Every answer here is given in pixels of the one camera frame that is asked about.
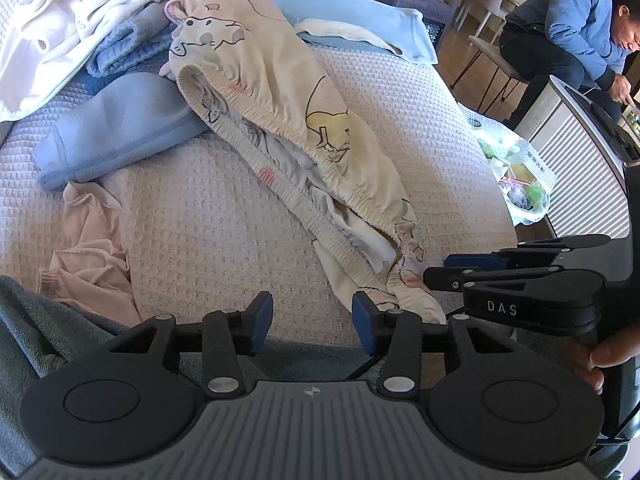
blue jacket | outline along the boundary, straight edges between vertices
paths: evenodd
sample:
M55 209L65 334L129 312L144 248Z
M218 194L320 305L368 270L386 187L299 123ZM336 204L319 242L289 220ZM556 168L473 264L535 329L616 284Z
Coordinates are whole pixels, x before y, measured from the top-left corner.
M507 22L544 33L584 66L584 85L608 90L621 73L628 50L611 41L614 0L528 0Z

man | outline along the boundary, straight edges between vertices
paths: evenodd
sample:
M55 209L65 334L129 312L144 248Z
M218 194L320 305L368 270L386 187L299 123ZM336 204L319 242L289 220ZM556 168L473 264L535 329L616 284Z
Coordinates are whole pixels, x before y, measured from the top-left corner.
M640 0L528 0L506 17L500 53L530 83L505 121L515 129L554 75L602 106L614 119L633 105L621 75L640 50Z

man's hand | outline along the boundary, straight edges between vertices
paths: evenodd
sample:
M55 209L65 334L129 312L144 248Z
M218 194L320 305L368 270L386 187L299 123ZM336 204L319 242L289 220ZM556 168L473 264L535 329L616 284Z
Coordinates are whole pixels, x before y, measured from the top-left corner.
M640 324L615 333L594 349L571 339L564 345L562 354L564 364L599 393L604 384L601 368L616 366L640 355Z
M616 74L616 78L609 88L609 97L621 105L636 106L631 97L631 83L623 75Z

pants leg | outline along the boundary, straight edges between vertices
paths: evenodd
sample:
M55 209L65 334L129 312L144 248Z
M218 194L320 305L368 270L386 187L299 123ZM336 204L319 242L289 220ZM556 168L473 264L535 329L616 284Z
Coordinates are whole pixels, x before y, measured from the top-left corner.
M509 118L507 126L512 130L534 105L550 75L573 88L579 88L584 81L584 67L580 61L542 34L503 32L500 36L500 54L521 76L529 80L518 107Z
M588 89L580 89L580 92L586 92L587 90ZM604 90L594 88L587 94L587 97L601 106L614 121L617 122L620 120L620 117L622 117L622 106L609 97L609 93Z

